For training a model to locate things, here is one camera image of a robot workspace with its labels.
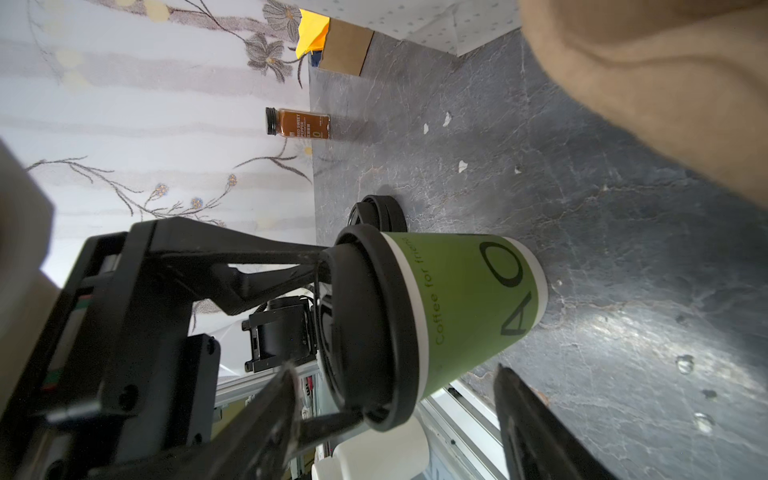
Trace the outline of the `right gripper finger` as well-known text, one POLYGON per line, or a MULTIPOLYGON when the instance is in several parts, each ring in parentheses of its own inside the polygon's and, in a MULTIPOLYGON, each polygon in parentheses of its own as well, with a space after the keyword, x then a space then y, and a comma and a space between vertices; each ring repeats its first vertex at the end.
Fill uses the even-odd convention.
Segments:
POLYGON ((494 400, 512 479, 616 479, 512 369, 498 368, 494 400))

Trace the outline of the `black cup lid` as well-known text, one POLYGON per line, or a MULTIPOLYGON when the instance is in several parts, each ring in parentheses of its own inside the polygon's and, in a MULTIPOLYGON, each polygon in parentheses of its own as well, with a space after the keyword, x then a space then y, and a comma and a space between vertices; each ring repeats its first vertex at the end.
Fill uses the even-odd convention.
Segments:
POLYGON ((382 232, 346 227, 320 253, 319 354, 331 395, 373 429, 404 424, 417 402, 420 354, 403 270, 382 232))

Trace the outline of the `stack of black lids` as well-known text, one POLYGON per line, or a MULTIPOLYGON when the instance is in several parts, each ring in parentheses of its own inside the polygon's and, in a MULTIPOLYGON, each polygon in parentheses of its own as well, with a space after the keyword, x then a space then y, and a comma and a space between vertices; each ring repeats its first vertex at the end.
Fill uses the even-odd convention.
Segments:
POLYGON ((408 226, 399 202, 388 195, 368 195, 352 207, 348 226, 365 224, 382 232, 407 232, 408 226))

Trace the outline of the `brown pulp cup carrier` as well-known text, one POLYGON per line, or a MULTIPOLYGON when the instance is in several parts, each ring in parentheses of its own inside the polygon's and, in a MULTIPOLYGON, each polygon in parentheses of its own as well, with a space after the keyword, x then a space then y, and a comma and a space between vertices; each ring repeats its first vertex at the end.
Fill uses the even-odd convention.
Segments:
POLYGON ((763 1, 524 1, 522 31, 573 99, 757 205, 767 202, 763 1))

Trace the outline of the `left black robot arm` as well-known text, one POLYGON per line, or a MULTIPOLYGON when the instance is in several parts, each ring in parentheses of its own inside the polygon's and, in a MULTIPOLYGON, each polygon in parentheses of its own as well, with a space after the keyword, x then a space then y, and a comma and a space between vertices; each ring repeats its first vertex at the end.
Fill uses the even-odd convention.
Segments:
POLYGON ((277 479, 361 420, 305 420, 297 366, 316 352, 318 246, 185 218, 88 239, 1 418, 5 479, 277 479), (250 373, 275 378, 212 431, 222 348, 194 306, 241 315, 250 373))

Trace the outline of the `green paper coffee cup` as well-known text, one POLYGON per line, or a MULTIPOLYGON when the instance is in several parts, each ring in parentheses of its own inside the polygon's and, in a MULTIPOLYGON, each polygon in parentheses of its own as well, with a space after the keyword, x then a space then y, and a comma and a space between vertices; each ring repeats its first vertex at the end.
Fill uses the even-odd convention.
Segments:
POLYGON ((418 345, 418 399, 521 340, 543 318, 548 286, 521 242, 496 235, 387 233, 418 345))

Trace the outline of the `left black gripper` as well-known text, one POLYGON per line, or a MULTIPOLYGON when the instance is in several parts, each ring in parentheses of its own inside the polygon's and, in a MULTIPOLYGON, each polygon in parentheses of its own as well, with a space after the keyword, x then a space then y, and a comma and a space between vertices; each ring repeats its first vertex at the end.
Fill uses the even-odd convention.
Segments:
POLYGON ((184 218, 88 239, 2 415, 2 477, 279 479, 359 425, 304 419, 287 363, 207 442, 221 348, 190 334, 194 303, 258 307, 311 283, 324 250, 184 218))

